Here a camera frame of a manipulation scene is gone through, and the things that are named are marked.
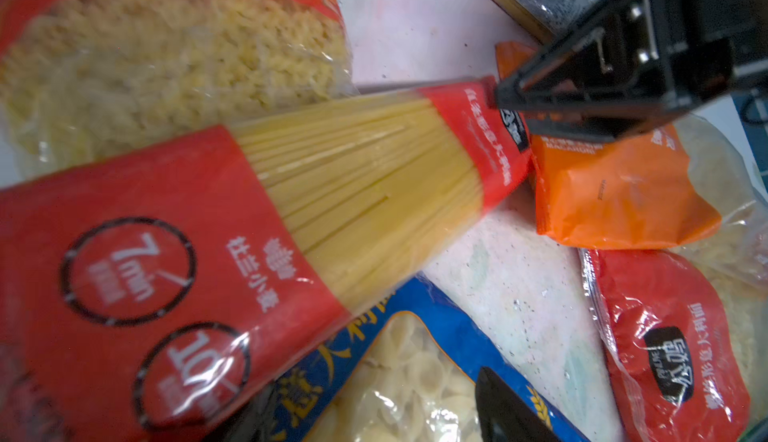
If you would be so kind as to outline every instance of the small pasta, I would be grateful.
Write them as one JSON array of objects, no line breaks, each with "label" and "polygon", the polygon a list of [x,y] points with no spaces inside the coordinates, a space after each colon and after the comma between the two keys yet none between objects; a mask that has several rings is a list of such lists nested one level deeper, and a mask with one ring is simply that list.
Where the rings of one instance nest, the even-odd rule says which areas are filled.
[{"label": "small pasta", "polygon": [[475,385],[409,313],[390,319],[316,425],[305,440],[480,440]]},{"label": "small pasta", "polygon": [[435,354],[423,351],[417,353],[406,367],[408,382],[422,398],[434,400],[439,397],[446,383],[446,371]]},{"label": "small pasta", "polygon": [[739,279],[702,264],[696,268],[717,291],[728,319],[730,347],[741,378],[750,391],[750,418],[753,422],[768,417],[768,378],[764,360],[768,336],[763,330],[768,322],[766,295]]},{"label": "small pasta", "polygon": [[340,23],[291,0],[58,0],[0,61],[25,176],[350,92]]}]

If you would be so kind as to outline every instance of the spaghetti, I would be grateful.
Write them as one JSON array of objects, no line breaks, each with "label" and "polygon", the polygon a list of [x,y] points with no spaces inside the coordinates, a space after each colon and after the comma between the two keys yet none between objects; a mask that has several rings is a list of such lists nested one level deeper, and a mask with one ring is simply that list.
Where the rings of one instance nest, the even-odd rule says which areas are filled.
[{"label": "spaghetti", "polygon": [[353,314],[482,213],[472,159],[417,92],[327,102],[230,131],[304,257]]}]

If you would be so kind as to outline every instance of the macaroni package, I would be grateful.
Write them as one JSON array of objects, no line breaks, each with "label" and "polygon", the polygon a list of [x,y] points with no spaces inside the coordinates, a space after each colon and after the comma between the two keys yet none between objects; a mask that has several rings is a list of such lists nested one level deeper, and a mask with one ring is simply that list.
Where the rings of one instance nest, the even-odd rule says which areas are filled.
[{"label": "macaroni package", "polygon": [[764,295],[663,251],[581,260],[633,442],[735,441],[766,416]]},{"label": "macaroni package", "polygon": [[0,191],[0,435],[199,439],[523,181],[490,83],[315,104]]},{"label": "macaroni package", "polygon": [[412,279],[277,381],[272,440],[480,442],[475,380],[494,370],[563,442],[586,442],[472,320]]},{"label": "macaroni package", "polygon": [[351,91],[336,0],[0,0],[25,177]]},{"label": "macaroni package", "polygon": [[[497,46],[503,77],[531,50]],[[523,114],[523,119],[546,117]],[[609,145],[532,136],[540,234],[587,249],[677,249],[768,289],[768,207],[738,151],[687,116]]]}]

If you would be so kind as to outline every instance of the orange pasta bag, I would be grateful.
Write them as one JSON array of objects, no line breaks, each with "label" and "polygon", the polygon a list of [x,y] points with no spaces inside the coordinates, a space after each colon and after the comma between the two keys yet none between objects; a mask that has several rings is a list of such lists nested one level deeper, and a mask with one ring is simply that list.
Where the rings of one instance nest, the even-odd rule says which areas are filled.
[{"label": "orange pasta bag", "polygon": [[[531,53],[499,44],[502,77]],[[538,233],[590,249],[665,249],[715,235],[728,201],[690,150],[711,156],[697,136],[716,129],[696,117],[676,125],[608,145],[532,136]]]}]

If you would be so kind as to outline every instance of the yellow pasta bag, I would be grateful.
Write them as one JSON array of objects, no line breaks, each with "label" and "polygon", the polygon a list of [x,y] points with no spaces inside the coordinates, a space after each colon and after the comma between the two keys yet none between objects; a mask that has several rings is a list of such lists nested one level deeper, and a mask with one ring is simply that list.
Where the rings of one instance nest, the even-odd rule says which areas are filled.
[{"label": "yellow pasta bag", "polygon": [[0,0],[25,177],[351,92],[336,0]]},{"label": "yellow pasta bag", "polygon": [[0,191],[0,433],[198,440],[523,181],[488,83],[212,127]]},{"label": "yellow pasta bag", "polygon": [[[563,441],[587,440],[423,275],[278,379],[270,436],[290,442],[480,442],[484,408],[478,410],[475,381],[483,370],[493,370],[544,430]],[[507,412],[515,417],[510,407]]]}]

